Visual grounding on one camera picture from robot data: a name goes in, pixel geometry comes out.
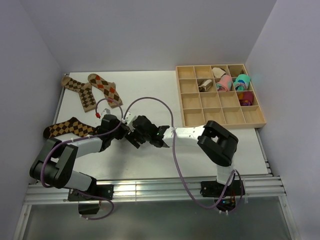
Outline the tan orange argyle sock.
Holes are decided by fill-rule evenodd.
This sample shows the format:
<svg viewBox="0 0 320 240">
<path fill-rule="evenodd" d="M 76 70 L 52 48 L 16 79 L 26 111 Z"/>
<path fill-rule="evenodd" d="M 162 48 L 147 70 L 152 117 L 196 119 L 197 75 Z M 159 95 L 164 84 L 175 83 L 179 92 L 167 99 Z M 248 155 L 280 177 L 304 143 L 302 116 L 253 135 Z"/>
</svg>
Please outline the tan orange argyle sock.
<svg viewBox="0 0 320 240">
<path fill-rule="evenodd" d="M 122 99 L 116 90 L 116 84 L 114 82 L 106 81 L 96 73 L 89 74 L 87 80 L 93 87 L 97 88 L 104 94 L 104 97 L 108 99 L 107 102 L 111 108 L 123 105 Z"/>
</svg>

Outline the brown tan striped sock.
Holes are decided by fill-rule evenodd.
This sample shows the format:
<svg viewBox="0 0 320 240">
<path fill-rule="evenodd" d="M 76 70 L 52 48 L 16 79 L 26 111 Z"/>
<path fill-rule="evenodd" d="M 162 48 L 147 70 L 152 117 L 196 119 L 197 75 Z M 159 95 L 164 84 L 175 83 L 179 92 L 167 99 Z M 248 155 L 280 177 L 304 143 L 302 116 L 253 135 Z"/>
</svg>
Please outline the brown tan striped sock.
<svg viewBox="0 0 320 240">
<path fill-rule="evenodd" d="M 198 85 L 198 90 L 200 93 L 204 93 L 204 92 L 207 92 L 212 86 L 213 86 L 213 80 L 206 79 Z"/>
</svg>

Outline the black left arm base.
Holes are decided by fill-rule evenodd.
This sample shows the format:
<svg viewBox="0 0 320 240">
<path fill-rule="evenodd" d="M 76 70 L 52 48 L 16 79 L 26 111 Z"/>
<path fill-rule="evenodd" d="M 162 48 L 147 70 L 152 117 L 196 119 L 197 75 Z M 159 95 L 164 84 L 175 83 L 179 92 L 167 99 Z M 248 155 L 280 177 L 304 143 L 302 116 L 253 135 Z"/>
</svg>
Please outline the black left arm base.
<svg viewBox="0 0 320 240">
<path fill-rule="evenodd" d="M 67 201 L 78 202 L 78 213 L 82 218 L 92 221 L 101 220 L 110 216 L 115 209 L 115 205 L 112 202 L 113 194 L 113 184 L 97 185 L 87 191 L 70 188 Z M 97 216 L 103 201 L 110 203 L 111 209 L 106 215 Z"/>
</svg>

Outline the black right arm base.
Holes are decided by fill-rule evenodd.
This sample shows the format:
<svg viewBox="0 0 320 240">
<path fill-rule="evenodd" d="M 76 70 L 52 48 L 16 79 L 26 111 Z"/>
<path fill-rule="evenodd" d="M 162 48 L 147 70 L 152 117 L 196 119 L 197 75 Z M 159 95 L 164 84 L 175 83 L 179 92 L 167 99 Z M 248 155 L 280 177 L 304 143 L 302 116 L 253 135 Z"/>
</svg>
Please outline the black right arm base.
<svg viewBox="0 0 320 240">
<path fill-rule="evenodd" d="M 218 183 L 217 181 L 202 181 L 200 185 L 200 194 L 203 197 L 215 198 L 215 202 L 217 202 L 224 189 L 224 185 Z M 244 197 L 245 193 L 246 192 L 243 183 L 240 180 L 233 180 L 232 183 L 226 188 L 223 198 L 216 208 L 222 212 L 234 210 L 237 206 L 236 197 Z"/>
</svg>

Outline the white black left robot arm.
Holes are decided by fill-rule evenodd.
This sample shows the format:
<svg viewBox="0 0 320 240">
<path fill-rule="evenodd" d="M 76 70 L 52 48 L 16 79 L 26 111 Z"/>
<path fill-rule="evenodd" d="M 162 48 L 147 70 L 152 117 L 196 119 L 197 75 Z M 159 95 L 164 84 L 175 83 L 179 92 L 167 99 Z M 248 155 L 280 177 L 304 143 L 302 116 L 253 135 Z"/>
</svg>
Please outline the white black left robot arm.
<svg viewBox="0 0 320 240">
<path fill-rule="evenodd" d="M 116 116 L 106 114 L 101 124 L 86 137 L 66 141 L 50 138 L 31 165 L 29 175 L 46 188 L 77 189 L 82 197 L 91 200 L 98 193 L 96 179 L 75 171 L 76 159 L 104 151 L 112 140 L 121 140 L 129 131 Z"/>
</svg>

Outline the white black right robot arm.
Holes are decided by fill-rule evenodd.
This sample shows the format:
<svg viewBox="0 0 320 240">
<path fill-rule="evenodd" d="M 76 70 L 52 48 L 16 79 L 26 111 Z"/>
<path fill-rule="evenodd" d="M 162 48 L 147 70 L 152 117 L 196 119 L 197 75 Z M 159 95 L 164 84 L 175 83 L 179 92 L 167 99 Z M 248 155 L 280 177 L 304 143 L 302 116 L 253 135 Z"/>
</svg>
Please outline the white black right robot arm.
<svg viewBox="0 0 320 240">
<path fill-rule="evenodd" d="M 128 114 L 121 120 L 129 127 L 126 136 L 136 148 L 145 142 L 157 148 L 174 146 L 199 146 L 207 157 L 216 164 L 216 189 L 222 195 L 229 194 L 234 188 L 233 158 L 239 139 L 219 123 L 209 120 L 205 125 L 196 127 L 156 126 L 144 115 Z"/>
</svg>

